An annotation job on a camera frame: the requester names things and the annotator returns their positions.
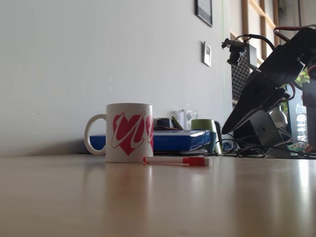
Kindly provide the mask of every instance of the clear plastic container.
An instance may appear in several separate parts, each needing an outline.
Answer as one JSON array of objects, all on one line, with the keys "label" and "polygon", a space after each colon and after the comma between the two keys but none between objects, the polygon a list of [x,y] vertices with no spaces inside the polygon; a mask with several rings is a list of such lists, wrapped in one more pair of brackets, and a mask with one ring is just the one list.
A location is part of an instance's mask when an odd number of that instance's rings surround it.
[{"label": "clear plastic container", "polygon": [[297,139],[299,141],[307,142],[307,116],[306,107],[303,106],[303,101],[301,101],[296,106],[296,122],[297,122]]}]

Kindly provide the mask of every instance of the robotic arm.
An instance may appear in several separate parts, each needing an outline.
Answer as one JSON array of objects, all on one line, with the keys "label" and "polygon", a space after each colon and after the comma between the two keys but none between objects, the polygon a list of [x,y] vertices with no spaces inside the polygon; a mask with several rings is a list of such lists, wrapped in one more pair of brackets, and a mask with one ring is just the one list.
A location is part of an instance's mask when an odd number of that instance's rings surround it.
[{"label": "robotic arm", "polygon": [[[294,88],[295,80],[308,65],[311,81],[303,84],[303,103],[307,107],[309,143],[316,147],[316,30],[311,27],[316,25],[275,28],[275,34],[286,43],[275,48],[258,69],[252,68],[254,71],[247,79],[235,109],[223,126],[223,134],[242,126],[258,110],[268,112],[280,106],[283,101],[292,99],[293,96],[290,98],[282,86],[289,83]],[[292,39],[288,39],[278,30],[292,30],[298,33]],[[244,43],[225,40],[222,47],[230,46],[230,64],[238,65],[247,40]]]}]

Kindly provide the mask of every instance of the green plant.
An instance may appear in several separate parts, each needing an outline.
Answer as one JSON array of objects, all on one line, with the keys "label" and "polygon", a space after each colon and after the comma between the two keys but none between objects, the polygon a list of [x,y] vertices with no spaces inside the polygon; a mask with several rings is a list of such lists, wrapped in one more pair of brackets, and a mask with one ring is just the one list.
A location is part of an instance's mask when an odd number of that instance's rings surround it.
[{"label": "green plant", "polygon": [[[307,69],[301,72],[301,74],[298,76],[298,78],[295,80],[300,86],[304,82],[308,82],[310,80],[310,77],[308,76]],[[288,104],[287,102],[283,102],[281,105],[281,110],[287,115],[288,112]]]},{"label": "green plant", "polygon": [[307,73],[307,68],[301,72],[301,74],[298,76],[298,78],[295,80],[300,86],[302,86],[303,82],[307,82],[310,80],[310,77]]}]

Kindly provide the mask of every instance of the marker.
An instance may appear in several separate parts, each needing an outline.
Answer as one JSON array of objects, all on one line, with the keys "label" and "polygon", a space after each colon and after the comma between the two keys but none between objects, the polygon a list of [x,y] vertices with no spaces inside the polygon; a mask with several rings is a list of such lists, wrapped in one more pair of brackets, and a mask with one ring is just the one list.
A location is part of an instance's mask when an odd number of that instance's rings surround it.
[{"label": "marker", "polygon": [[145,163],[188,164],[188,165],[212,165],[209,157],[144,157]]}]

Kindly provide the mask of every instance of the green cup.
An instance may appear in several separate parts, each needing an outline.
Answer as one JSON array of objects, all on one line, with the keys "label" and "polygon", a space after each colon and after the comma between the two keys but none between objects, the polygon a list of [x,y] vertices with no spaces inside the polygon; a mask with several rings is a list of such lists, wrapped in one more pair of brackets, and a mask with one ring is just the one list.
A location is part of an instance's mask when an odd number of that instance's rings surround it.
[{"label": "green cup", "polygon": [[219,143],[219,138],[218,138],[218,134],[217,134],[216,125],[215,125],[214,120],[212,120],[212,119],[194,119],[194,120],[192,120],[191,129],[192,130],[203,129],[203,130],[209,130],[210,132],[215,132],[216,133],[215,151],[219,155],[223,154],[221,145]]}]

